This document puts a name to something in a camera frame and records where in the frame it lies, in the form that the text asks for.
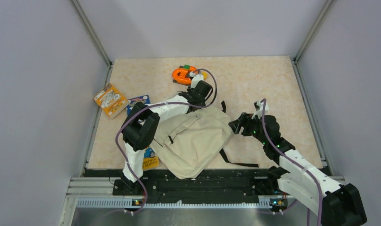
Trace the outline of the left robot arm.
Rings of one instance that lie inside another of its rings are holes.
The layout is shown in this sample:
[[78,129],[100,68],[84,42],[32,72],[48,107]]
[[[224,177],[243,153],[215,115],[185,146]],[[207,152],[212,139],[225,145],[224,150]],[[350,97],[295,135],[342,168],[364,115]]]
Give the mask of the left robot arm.
[[177,178],[195,178],[223,149],[232,135],[224,109],[206,106],[213,93],[203,81],[155,105],[136,103],[122,125],[126,164],[124,189],[141,191],[144,153],[151,148]]

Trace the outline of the orange book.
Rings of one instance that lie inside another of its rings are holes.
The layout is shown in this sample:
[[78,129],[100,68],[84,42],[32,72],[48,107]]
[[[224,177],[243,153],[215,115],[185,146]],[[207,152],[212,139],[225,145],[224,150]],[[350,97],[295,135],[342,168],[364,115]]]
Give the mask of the orange book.
[[109,119],[115,118],[130,104],[130,101],[111,83],[94,96],[94,101]]

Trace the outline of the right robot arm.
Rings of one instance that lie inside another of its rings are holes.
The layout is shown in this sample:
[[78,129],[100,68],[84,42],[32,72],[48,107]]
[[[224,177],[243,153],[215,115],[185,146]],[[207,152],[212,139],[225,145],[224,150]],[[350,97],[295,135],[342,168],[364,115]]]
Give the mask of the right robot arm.
[[235,134],[260,141],[265,154],[278,165],[270,169],[267,189],[271,193],[293,196],[316,214],[320,226],[361,226],[367,222],[359,190],[351,183],[343,185],[308,162],[281,136],[274,116],[258,118],[242,113],[229,126]]

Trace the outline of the cream canvas backpack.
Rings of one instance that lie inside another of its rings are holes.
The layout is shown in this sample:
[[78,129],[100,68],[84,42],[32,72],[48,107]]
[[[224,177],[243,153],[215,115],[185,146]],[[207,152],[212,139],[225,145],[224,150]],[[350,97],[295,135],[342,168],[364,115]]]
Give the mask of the cream canvas backpack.
[[224,101],[176,115],[159,123],[151,148],[177,178],[196,178],[218,154],[229,162],[223,150],[233,135],[229,122]]

